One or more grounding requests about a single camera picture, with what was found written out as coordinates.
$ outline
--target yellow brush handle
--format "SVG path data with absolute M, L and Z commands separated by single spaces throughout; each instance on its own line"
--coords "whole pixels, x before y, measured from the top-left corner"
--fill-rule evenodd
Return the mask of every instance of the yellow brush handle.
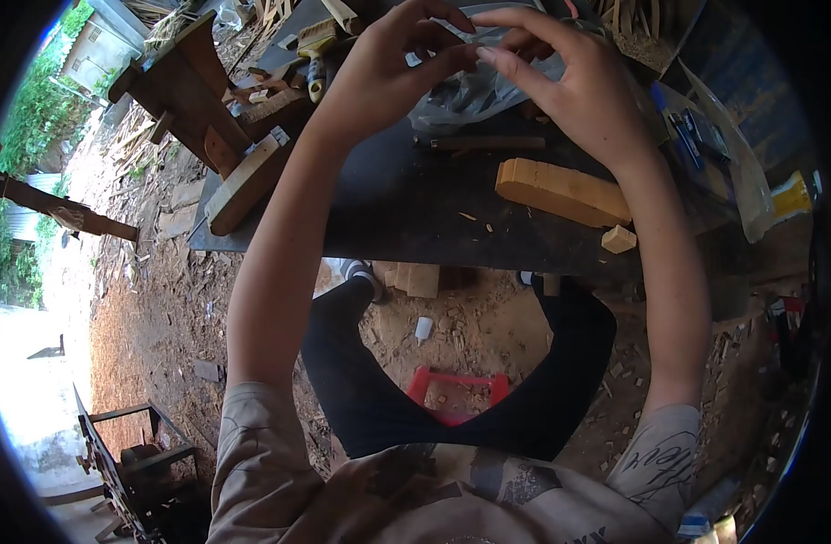
M 322 102 L 327 86 L 326 80 L 325 61 L 322 55 L 311 55 L 307 72 L 307 89 L 309 90 L 309 99 L 313 103 Z

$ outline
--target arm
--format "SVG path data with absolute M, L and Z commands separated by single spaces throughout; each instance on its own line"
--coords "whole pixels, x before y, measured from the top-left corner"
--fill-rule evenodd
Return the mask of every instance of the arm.
M 648 293 L 651 384 L 645 415 L 672 404 L 699 408 L 711 335 L 705 274 L 679 194 L 651 143 L 617 54 L 602 38 L 535 10 L 494 10 L 472 21 L 512 27 L 501 48 L 479 48 L 476 53 L 603 163 L 624 192 L 636 223 Z M 567 66 L 556 83 L 529 64 L 554 51 Z
M 435 84 L 475 70 L 475 46 L 430 17 L 474 30 L 440 0 L 408 0 L 370 25 L 301 132 L 237 275 L 228 308 L 228 387 L 291 388 L 322 256 L 328 209 L 346 156 L 393 125 Z M 417 51 L 426 62 L 410 68 Z M 427 51 L 436 55 L 427 57 Z

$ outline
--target black tabletop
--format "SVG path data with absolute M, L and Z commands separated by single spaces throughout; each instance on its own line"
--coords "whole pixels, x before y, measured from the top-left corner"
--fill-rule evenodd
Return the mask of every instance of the black tabletop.
M 292 60 L 294 53 L 275 42 L 325 17 L 321 0 L 302 0 L 258 67 L 272 70 Z M 329 72 L 333 74 L 342 60 L 327 58 Z M 482 123 L 466 125 L 455 136 L 544 136 L 546 150 L 469 151 L 454 158 L 447 152 L 413 147 L 416 135 L 424 136 L 404 118 L 352 151 L 328 217 L 325 256 L 561 272 L 612 280 L 642 277 L 638 250 L 613 255 L 600 246 L 603 230 L 509 202 L 494 191 L 497 166 L 514 157 L 612 180 L 606 168 L 555 125 L 525 119 L 512 108 Z M 210 172 L 196 223 L 219 183 L 219 176 Z M 225 237 L 210 234 L 206 224 L 202 225 L 192 238 L 192 249 L 246 251 L 263 209 L 263 204 L 257 205 L 238 230 Z

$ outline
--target person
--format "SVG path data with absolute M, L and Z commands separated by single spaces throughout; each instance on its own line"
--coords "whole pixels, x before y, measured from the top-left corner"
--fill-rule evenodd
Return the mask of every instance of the person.
M 497 48 L 463 44 L 432 17 L 464 32 L 510 30 Z M 407 51 L 424 62 L 409 67 Z M 529 64 L 554 51 L 567 66 L 559 82 Z M 650 385 L 639 426 L 603 483 L 552 463 L 596 392 L 616 326 L 571 279 L 546 299 L 531 277 L 555 332 L 552 350 L 507 398 L 456 427 L 407 398 L 362 344 L 358 320 L 382 293 L 367 263 L 348 261 L 347 281 L 311 302 L 347 154 L 480 60 L 611 171 L 636 223 Z M 208 541 L 673 538 L 692 485 L 710 311 L 679 196 L 622 70 L 603 38 L 523 8 L 468 20 L 441 0 L 407 0 L 364 31 L 293 148 L 235 283 Z M 294 408 L 299 350 L 351 458 L 327 482 L 308 462 Z

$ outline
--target leg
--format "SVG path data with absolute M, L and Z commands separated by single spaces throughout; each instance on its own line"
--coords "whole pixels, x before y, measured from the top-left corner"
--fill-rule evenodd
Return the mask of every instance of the leg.
M 463 425 L 455 441 L 553 460 L 588 411 L 606 372 L 616 322 L 612 312 L 569 277 L 558 297 L 533 290 L 555 333 L 543 362 L 507 398 Z
M 358 322 L 374 296 L 352 277 L 313 300 L 301 356 L 334 434 L 350 458 L 435 441 L 442 425 L 388 377 L 362 343 Z

